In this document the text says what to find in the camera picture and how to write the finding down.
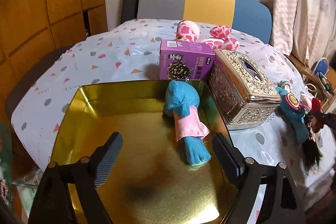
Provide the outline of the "red fuzzy sock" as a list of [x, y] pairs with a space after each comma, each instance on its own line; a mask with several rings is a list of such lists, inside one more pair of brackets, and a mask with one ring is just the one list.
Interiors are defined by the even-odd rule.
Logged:
[[310, 115], [312, 116], [312, 130], [314, 133], [318, 133], [324, 127], [325, 122], [321, 101], [316, 97], [314, 97], [311, 101]]

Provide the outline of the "blue plush monster toy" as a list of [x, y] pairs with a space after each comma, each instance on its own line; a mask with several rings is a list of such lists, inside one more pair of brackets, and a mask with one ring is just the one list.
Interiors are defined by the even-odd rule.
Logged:
[[276, 87], [276, 91], [281, 97], [279, 108], [294, 128], [297, 142], [299, 144], [304, 143], [309, 137], [309, 132], [303, 119], [306, 114], [305, 109], [299, 107], [299, 101], [292, 92], [288, 92], [279, 86]]

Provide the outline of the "blue folding chair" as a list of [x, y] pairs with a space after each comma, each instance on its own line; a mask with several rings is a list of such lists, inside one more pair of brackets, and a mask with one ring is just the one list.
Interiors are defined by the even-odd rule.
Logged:
[[327, 58], [323, 57], [315, 64], [313, 74], [321, 78], [326, 76], [328, 70], [329, 70], [329, 62]]

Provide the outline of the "wooden side table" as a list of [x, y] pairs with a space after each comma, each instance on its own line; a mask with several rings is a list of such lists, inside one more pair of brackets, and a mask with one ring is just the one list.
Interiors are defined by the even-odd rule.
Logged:
[[309, 67], [305, 66], [301, 61], [299, 61], [297, 57], [293, 55], [289, 55], [286, 57], [296, 67], [300, 75], [302, 77], [305, 76], [308, 81], [314, 83], [317, 89], [321, 92], [321, 94], [323, 94], [324, 98], [323, 109], [327, 110], [335, 100], [335, 96], [325, 89], [325, 86], [323, 85], [319, 77], [316, 76]]

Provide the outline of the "knotted grey white sock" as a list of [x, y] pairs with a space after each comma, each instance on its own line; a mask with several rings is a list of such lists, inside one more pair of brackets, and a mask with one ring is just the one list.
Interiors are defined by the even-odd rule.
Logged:
[[292, 84], [289, 80], [282, 80], [279, 82], [278, 86], [282, 89], [285, 89], [288, 92], [292, 91]]

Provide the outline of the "gold metal tray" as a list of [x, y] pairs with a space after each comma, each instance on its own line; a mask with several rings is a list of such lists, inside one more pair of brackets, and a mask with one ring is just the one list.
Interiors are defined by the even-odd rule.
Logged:
[[188, 164], [173, 118], [163, 115], [167, 81], [80, 87], [61, 123], [51, 159], [90, 156], [114, 132], [123, 145], [97, 190], [114, 223], [221, 223], [236, 196], [216, 156]]

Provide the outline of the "ornate silver tissue box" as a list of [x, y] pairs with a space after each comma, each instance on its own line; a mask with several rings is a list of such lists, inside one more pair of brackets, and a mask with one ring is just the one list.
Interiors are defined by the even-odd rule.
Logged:
[[236, 51], [215, 50], [209, 85], [229, 130], [261, 125], [281, 103], [273, 82]]

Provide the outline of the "blue doll pink dress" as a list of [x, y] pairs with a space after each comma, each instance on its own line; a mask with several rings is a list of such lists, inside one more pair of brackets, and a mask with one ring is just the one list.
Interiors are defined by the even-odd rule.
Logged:
[[170, 81], [166, 90], [163, 114], [173, 117], [175, 139], [185, 144], [186, 159], [191, 166], [201, 166], [211, 159], [203, 139], [210, 133], [198, 114], [197, 90], [184, 81]]

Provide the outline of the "purple snack box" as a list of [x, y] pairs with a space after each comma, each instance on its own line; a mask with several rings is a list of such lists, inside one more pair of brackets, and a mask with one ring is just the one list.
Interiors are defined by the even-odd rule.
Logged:
[[163, 40], [159, 51], [159, 79], [204, 81], [214, 57], [215, 53], [206, 44]]

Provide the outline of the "pink spotted plush toy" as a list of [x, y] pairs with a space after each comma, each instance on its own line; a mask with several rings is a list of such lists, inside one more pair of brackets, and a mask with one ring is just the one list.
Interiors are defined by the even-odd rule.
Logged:
[[235, 51], [240, 46], [238, 39], [233, 35], [229, 26], [214, 26], [201, 30], [195, 22], [190, 20], [180, 21], [177, 25], [176, 40], [203, 43], [212, 50]]

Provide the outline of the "grey yellow blue chair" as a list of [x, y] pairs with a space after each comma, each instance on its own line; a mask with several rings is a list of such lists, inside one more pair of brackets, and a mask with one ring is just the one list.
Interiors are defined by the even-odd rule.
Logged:
[[268, 44], [270, 10], [256, 0], [122, 0], [121, 22], [132, 19], [191, 20], [225, 25]]

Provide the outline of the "wooden wardrobe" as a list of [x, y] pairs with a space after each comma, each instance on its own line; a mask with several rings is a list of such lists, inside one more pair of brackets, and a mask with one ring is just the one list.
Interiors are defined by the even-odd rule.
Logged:
[[108, 29], [105, 0], [1, 0], [1, 102], [46, 54]]

